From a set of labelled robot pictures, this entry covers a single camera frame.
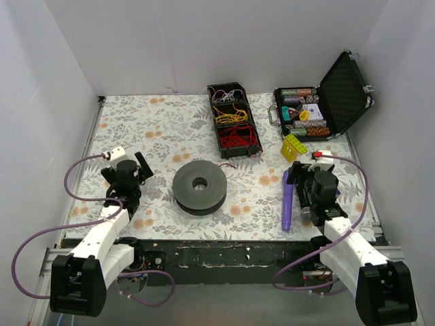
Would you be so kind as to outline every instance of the yellow cable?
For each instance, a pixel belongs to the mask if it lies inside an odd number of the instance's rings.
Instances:
[[[222,113],[216,107],[213,107],[219,114],[215,120],[217,124],[232,124],[235,122],[247,121],[247,113],[245,110],[236,109],[235,105],[232,105],[233,109],[236,110],[235,114]]]

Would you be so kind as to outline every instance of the black case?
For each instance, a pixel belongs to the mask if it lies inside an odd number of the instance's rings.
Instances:
[[[285,127],[281,107],[281,91],[298,88],[316,88],[319,96],[319,108],[331,131],[326,137],[298,137],[300,141],[326,141],[343,134],[358,120],[374,103],[370,95],[372,86],[367,86],[355,58],[359,55],[344,51],[318,87],[287,87],[276,88],[274,91],[277,104],[277,114],[281,122],[284,136],[290,132]]]
[[[225,92],[230,92],[231,90],[242,90],[243,93],[236,92],[234,94],[234,101],[225,101],[221,103],[213,103],[211,100],[214,93],[218,90],[224,90]],[[213,123],[215,126],[215,133],[216,133],[216,139],[217,139],[217,145],[219,146],[220,150],[220,156],[221,158],[229,159],[234,158],[237,156],[251,156],[255,155],[260,151],[261,148],[261,142],[260,137],[258,137],[258,132],[256,128],[256,123],[254,121],[254,117],[251,112],[251,108],[249,106],[249,103],[247,101],[246,91],[245,89],[239,84],[239,83],[227,83],[227,84],[217,84],[217,85],[209,85],[207,86],[207,91],[209,93],[209,101],[210,101],[210,109],[212,113]],[[237,105],[239,109],[243,109],[248,114],[248,121],[244,122],[246,124],[249,124],[254,127],[254,132],[258,139],[258,146],[243,146],[243,147],[229,147],[229,148],[223,148],[220,144],[220,135],[219,131],[223,131],[227,128],[231,128],[236,126],[237,124],[217,124],[215,117],[217,116],[216,111],[213,107],[216,107],[218,110],[220,110],[223,113],[230,113],[233,111],[232,105]]]

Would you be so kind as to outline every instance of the yellow-green object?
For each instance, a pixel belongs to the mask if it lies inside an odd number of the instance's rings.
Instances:
[[[294,135],[285,136],[281,154],[288,162],[292,163],[300,153],[305,154],[306,152],[308,149]]]

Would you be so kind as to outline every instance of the black spool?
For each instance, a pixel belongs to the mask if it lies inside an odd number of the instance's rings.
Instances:
[[[209,161],[193,161],[175,173],[172,189],[183,211],[204,216],[216,212],[226,198],[224,171]]]

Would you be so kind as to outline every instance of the floral tablecloth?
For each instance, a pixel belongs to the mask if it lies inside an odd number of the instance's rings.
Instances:
[[[121,145],[134,158],[141,151],[154,172],[142,188],[141,204],[122,236],[140,239],[173,240],[309,240],[320,235],[312,225],[299,220],[299,201],[293,201],[290,232],[281,230],[283,172],[289,167],[280,154],[278,128],[268,122],[267,108],[272,94],[248,95],[264,153],[257,157],[220,158],[213,129],[208,97],[205,95],[108,96],[91,153],[101,153]],[[350,158],[346,137],[328,142],[305,143],[309,152],[299,157],[311,162],[312,151],[329,149],[333,155]],[[223,166],[228,180],[225,203],[213,214],[196,217],[182,211],[172,192],[177,170],[193,160],[216,164],[229,162],[238,169]],[[334,174],[342,195],[338,201],[355,221],[362,210],[364,188],[351,164],[336,160]],[[108,184],[100,176],[105,160],[89,162],[78,190],[84,197],[102,197]],[[74,202],[69,223],[92,221],[99,217],[101,203]],[[360,226],[366,240],[374,240],[371,209]],[[68,230],[66,238],[83,238],[88,228]]]

